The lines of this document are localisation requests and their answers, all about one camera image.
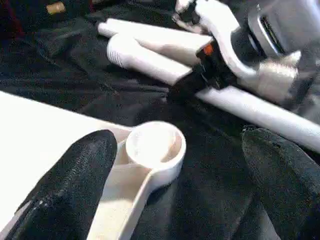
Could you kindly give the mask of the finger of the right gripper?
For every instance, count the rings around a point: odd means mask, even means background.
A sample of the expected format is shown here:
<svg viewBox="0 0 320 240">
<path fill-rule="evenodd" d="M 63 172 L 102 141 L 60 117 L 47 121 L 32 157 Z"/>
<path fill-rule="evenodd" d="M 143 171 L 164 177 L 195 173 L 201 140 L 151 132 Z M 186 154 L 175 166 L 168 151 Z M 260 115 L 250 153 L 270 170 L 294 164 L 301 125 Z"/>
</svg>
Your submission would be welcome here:
<svg viewBox="0 0 320 240">
<path fill-rule="evenodd" d="M 192 98 L 196 93 L 206 88 L 206 81 L 201 73 L 190 72 L 178 79 L 169 88 L 167 99 L 171 101 L 184 101 Z"/>
</svg>

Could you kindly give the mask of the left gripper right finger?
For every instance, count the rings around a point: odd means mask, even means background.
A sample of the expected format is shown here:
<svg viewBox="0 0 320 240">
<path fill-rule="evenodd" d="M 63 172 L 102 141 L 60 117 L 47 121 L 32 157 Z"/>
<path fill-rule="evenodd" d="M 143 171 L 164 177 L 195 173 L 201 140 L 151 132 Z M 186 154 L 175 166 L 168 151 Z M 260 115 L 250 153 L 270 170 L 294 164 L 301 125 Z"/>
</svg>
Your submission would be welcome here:
<svg viewBox="0 0 320 240">
<path fill-rule="evenodd" d="M 242 133 L 259 198 L 282 240 L 320 238 L 320 166 L 297 144 L 264 128 Z"/>
</svg>

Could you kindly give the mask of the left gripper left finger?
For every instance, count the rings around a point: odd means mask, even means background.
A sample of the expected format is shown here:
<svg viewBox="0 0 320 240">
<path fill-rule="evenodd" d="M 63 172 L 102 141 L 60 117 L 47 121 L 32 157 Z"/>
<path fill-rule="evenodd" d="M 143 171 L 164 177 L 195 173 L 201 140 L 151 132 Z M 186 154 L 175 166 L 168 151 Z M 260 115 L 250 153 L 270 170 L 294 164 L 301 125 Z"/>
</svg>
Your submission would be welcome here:
<svg viewBox="0 0 320 240">
<path fill-rule="evenodd" d="M 110 130 L 75 141 L 15 212 L 9 240 L 85 240 L 116 159 Z"/>
</svg>

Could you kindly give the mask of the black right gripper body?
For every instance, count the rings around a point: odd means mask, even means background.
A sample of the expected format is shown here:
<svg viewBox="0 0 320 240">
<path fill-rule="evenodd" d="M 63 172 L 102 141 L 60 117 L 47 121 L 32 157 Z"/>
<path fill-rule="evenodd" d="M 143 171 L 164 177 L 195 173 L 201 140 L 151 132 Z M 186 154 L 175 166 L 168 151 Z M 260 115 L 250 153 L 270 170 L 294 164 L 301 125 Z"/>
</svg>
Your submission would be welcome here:
<svg viewBox="0 0 320 240">
<path fill-rule="evenodd" d="M 237 84 L 237 77 L 225 63 L 218 43 L 211 40 L 195 54 L 199 59 L 199 71 L 208 87 L 222 90 Z"/>
</svg>

